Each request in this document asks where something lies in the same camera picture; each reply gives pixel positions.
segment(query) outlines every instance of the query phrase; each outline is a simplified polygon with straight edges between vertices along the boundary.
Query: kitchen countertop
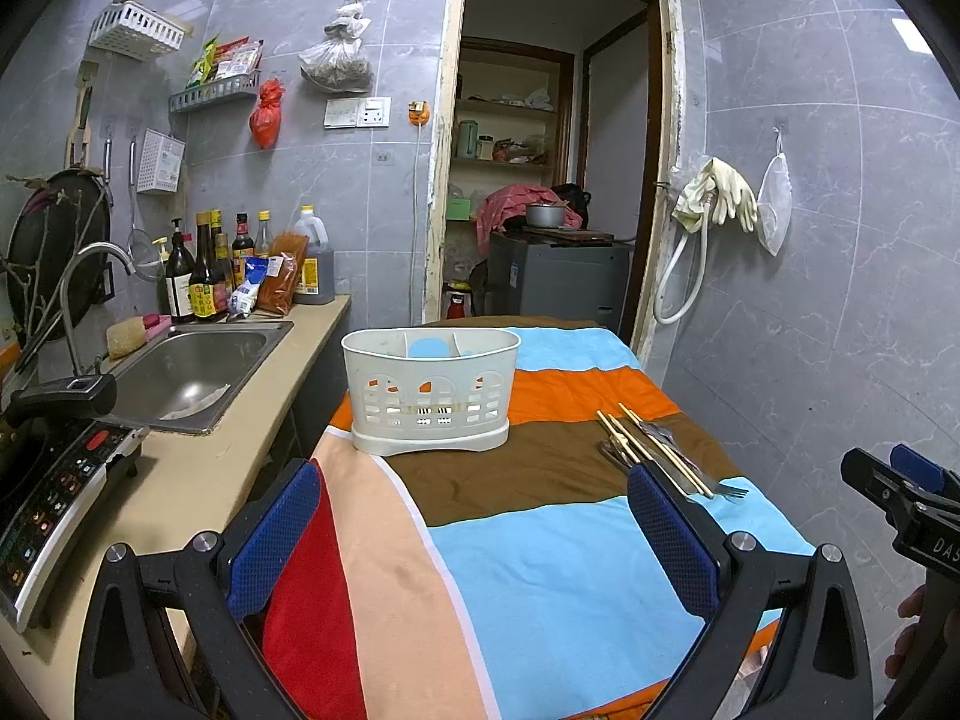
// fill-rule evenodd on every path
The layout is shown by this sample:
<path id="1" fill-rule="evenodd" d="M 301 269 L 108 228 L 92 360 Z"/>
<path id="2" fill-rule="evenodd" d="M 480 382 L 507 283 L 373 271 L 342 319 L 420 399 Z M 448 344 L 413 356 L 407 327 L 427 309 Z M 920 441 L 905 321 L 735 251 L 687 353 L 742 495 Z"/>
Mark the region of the kitchen countertop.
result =
<path id="1" fill-rule="evenodd" d="M 296 391 L 348 304 L 348 296 L 337 295 L 325 306 L 294 306 L 287 317 L 293 328 L 209 436 L 146 437 L 139 474 L 121 480 L 90 517 L 64 565 L 47 605 L 50 629 L 21 637 L 0 618 L 0 647 L 50 720 L 73 719 L 80 633 L 104 551 L 117 541 L 141 555 L 178 550 L 194 533 L 222 531 L 246 501 Z M 170 620 L 183 647 L 186 618 L 170 611 Z"/>

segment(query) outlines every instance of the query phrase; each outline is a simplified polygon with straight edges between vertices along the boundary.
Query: striped blanket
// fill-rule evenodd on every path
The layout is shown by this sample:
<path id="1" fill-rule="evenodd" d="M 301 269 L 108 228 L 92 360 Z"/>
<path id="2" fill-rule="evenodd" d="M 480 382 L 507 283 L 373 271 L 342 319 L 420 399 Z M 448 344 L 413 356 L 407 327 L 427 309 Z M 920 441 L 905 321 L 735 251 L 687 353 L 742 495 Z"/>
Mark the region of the striped blanket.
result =
<path id="1" fill-rule="evenodd" d="M 263 637 L 314 720 L 640 717 L 702 621 L 632 519 L 623 473 L 596 451 L 594 413 L 617 401 L 671 428 L 713 478 L 752 490 L 701 501 L 727 532 L 812 552 L 616 336 L 497 319 L 521 336 L 505 445 L 374 457 L 350 441 L 348 400 L 317 445 L 320 507 Z"/>

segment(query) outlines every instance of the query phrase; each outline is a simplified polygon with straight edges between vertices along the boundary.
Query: orange plug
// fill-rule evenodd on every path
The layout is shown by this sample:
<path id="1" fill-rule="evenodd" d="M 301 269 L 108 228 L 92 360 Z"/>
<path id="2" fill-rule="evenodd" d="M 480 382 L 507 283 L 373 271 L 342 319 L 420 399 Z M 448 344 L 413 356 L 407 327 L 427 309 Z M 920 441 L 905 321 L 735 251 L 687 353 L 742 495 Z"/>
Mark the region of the orange plug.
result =
<path id="1" fill-rule="evenodd" d="M 430 103 L 426 100 L 414 100 L 407 106 L 407 115 L 410 117 L 410 124 L 423 127 L 430 121 Z"/>

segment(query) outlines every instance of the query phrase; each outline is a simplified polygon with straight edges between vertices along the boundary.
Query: doorway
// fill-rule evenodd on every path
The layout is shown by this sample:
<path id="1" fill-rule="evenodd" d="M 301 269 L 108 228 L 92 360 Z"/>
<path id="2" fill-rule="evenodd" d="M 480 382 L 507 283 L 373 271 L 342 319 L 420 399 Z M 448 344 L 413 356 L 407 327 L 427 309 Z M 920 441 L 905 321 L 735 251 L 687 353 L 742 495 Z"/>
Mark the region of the doorway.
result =
<path id="1" fill-rule="evenodd" d="M 453 1 L 450 9 L 457 5 Z M 448 33 L 455 47 L 445 45 L 443 55 L 441 107 L 451 76 L 456 80 L 448 90 L 452 115 L 445 132 L 439 123 L 425 319 L 445 313 L 440 284 L 469 281 L 478 314 L 593 319 L 637 351 L 638 308 L 652 257 L 655 262 L 659 255 L 653 235 L 656 183 L 664 156 L 675 148 L 675 137 L 664 143 L 664 130 L 673 124 L 672 117 L 664 120 L 660 72 L 670 65 L 661 50 L 666 5 L 462 0 L 462 20 L 448 15 L 460 30 Z M 551 234 L 544 247 L 544 231 L 522 229 L 521 217 L 504 221 L 506 234 L 486 229 L 478 236 L 476 218 L 486 198 L 512 185 L 553 188 L 586 217 L 587 232 L 573 242 L 563 240 L 563 231 Z M 590 193 L 585 209 L 584 194 L 575 199 L 579 190 L 573 187 Z M 484 232 L 490 233 L 487 247 L 478 245 Z M 504 235 L 512 239 L 507 245 Z M 533 260 L 531 240 L 539 254 L 551 251 L 553 265 L 517 266 L 523 261 L 517 247 L 529 250 L 526 259 Z M 504 257 L 511 260 L 505 268 L 496 264 Z"/>

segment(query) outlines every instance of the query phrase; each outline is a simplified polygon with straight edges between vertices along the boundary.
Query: red plastic bag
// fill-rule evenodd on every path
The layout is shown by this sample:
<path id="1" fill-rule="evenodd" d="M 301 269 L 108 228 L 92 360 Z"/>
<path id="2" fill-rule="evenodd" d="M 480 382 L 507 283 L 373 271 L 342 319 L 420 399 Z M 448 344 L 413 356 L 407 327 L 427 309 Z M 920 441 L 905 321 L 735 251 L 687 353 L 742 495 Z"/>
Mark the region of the red plastic bag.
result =
<path id="1" fill-rule="evenodd" d="M 273 148 L 280 135 L 280 81 L 270 79 L 260 84 L 260 105 L 250 114 L 250 132 L 261 148 Z"/>

